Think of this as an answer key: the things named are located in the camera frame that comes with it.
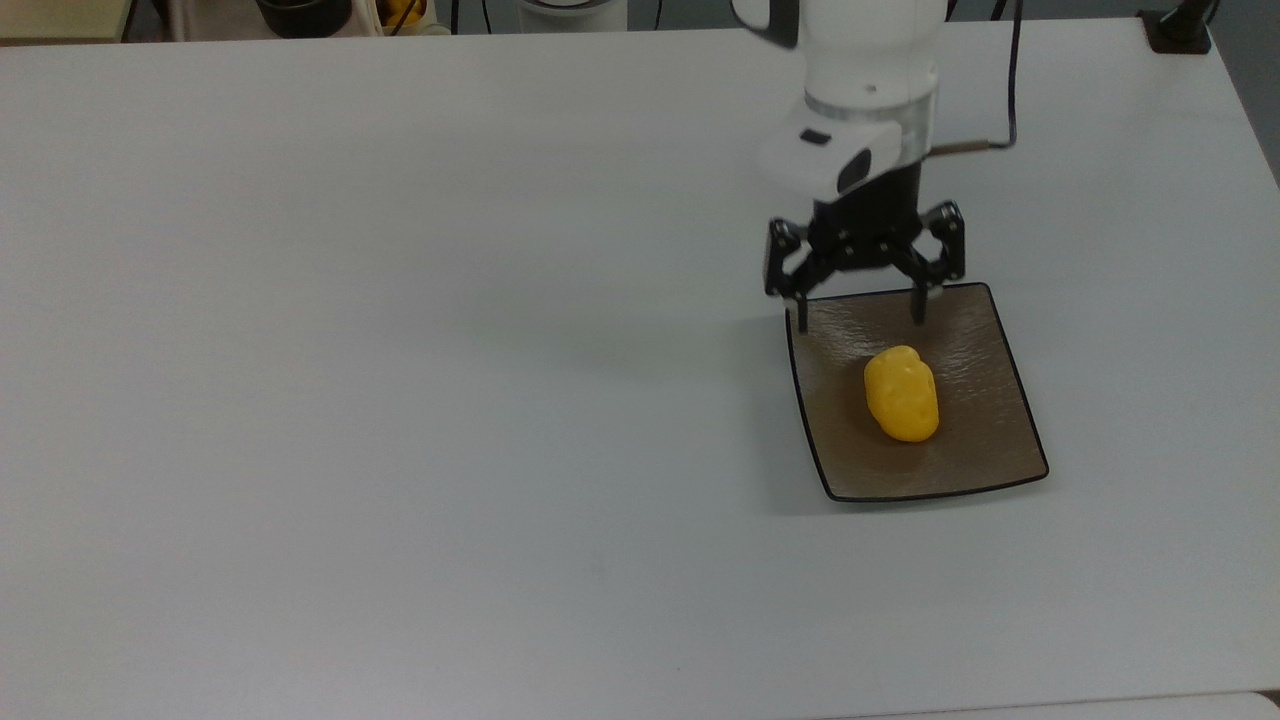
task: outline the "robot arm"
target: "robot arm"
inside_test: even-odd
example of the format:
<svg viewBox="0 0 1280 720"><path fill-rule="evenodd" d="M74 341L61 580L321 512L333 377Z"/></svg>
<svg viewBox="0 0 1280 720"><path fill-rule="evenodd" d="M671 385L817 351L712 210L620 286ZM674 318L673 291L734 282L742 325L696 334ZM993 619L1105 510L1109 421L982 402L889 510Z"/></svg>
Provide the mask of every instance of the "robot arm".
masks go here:
<svg viewBox="0 0 1280 720"><path fill-rule="evenodd" d="M913 281L911 315L928 292L964 275L964 219L954 202L920 215L938 87L936 42L947 0L732 0L741 24L808 60L804 97L765 140L760 164L814 199L808 227L769 225L764 290L797 304L835 272L892 265ZM929 229L936 259L913 246ZM808 246L790 273L783 261Z"/></svg>

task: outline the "yellow object in background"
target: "yellow object in background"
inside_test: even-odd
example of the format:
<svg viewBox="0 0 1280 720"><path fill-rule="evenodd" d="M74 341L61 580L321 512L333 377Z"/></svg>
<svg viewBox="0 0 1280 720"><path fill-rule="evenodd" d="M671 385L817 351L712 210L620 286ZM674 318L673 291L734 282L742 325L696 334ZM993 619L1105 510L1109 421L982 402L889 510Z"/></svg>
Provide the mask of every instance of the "yellow object in background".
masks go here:
<svg viewBox="0 0 1280 720"><path fill-rule="evenodd" d="M890 347L867 364L867 407L893 439L922 442L938 429L938 389L933 370L914 347Z"/></svg>
<svg viewBox="0 0 1280 720"><path fill-rule="evenodd" d="M404 24L411 26L422 19L422 0L384 0L381 6L387 8L387 17L381 18L383 24L387 27L396 27L396 23L399 22L401 15L404 14L404 8L408 8L410 3L413 4L413 9L408 12L408 18L404 19Z"/></svg>

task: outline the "square plate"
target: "square plate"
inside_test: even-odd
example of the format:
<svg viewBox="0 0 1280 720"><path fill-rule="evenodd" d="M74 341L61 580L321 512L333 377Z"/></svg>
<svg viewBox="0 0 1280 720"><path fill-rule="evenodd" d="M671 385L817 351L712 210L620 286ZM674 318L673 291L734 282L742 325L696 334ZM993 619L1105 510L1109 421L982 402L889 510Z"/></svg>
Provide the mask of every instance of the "square plate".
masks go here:
<svg viewBox="0 0 1280 720"><path fill-rule="evenodd" d="M809 332L787 313L800 414L832 500L883 502L968 495L1038 480L1048 461L1005 328L984 283L948 286L911 323L910 292L809 301ZM933 370L938 430L920 443L881 430L867 407L863 369L910 345Z"/></svg>

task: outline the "cable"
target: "cable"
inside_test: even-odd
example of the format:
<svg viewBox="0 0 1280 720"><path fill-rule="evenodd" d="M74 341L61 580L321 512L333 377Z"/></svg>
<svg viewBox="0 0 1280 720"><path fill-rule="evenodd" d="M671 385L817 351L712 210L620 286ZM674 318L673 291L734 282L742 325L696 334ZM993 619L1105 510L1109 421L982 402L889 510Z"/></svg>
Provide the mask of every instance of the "cable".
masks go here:
<svg viewBox="0 0 1280 720"><path fill-rule="evenodd" d="M992 142L996 150L1018 145L1018 46L1023 38L1023 0L1014 3L1014 38L1009 42L1009 142Z"/></svg>
<svg viewBox="0 0 1280 720"><path fill-rule="evenodd" d="M408 14L413 12L413 5L417 5L417 0L410 0L408 5L404 5L404 12L401 13L401 19L396 22L396 28L392 29L392 37L399 35L399 28L404 27L404 20L408 19ZM422 5L422 14L426 14L426 5Z"/></svg>
<svg viewBox="0 0 1280 720"><path fill-rule="evenodd" d="M1009 141L968 140L938 145L933 150L929 150L931 158L956 155L959 152L978 152L982 150L1009 150L1014 145L1018 145L1018 49L1023 38L1023 3L1024 0L1014 3L1014 37L1009 42Z"/></svg>

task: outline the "table surface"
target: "table surface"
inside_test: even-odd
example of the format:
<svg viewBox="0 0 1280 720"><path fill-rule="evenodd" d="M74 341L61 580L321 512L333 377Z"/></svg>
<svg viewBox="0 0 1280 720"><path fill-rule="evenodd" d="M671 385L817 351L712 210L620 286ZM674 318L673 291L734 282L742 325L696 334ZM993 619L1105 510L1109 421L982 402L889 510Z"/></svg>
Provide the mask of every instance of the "table surface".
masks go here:
<svg viewBox="0 0 1280 720"><path fill-rule="evenodd" d="M943 33L938 141L1004 131ZM1216 55L1028 23L955 199L1052 469L828 501L749 33L0 50L9 717L795 719L1280 685L1280 193ZM824 291L900 287L892 273Z"/></svg>
<svg viewBox="0 0 1280 720"><path fill-rule="evenodd" d="M119 42L133 0L0 0L0 45Z"/></svg>

